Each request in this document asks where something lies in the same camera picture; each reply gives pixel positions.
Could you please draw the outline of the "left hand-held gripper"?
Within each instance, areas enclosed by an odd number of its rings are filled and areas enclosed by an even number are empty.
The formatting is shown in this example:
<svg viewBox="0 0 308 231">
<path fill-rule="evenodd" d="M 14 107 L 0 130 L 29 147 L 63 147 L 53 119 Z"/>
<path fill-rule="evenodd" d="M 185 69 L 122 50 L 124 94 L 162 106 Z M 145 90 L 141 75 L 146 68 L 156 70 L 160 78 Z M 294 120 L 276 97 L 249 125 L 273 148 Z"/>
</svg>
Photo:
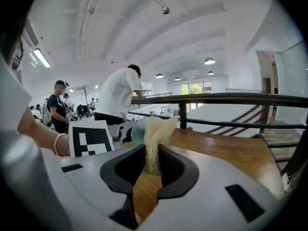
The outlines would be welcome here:
<svg viewBox="0 0 308 231">
<path fill-rule="evenodd" d="M 121 149 L 127 131 L 134 125 L 132 121 L 119 125 L 107 125 L 105 120 L 71 122 L 68 129 L 70 157 L 103 154 Z"/>
</svg>

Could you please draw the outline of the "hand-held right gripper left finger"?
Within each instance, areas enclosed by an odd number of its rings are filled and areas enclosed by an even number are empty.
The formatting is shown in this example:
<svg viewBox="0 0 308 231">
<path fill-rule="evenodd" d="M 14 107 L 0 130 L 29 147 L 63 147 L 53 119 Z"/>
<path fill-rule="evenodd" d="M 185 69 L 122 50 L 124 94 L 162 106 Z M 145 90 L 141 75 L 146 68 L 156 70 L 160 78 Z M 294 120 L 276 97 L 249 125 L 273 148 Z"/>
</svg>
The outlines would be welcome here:
<svg viewBox="0 0 308 231">
<path fill-rule="evenodd" d="M 61 202 L 74 231 L 144 231 L 133 206 L 133 186 L 144 166 L 143 145 L 59 160 Z"/>
</svg>

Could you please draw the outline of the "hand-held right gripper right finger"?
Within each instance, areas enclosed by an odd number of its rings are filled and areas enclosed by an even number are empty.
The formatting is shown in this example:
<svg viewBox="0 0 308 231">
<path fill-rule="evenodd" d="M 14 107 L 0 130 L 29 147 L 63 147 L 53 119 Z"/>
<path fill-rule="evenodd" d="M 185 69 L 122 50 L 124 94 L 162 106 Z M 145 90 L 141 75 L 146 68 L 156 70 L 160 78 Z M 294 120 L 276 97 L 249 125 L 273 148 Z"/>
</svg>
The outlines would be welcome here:
<svg viewBox="0 0 308 231">
<path fill-rule="evenodd" d="M 259 231 L 279 205 L 231 163 L 177 147 L 159 148 L 163 187 L 146 231 Z"/>
</svg>

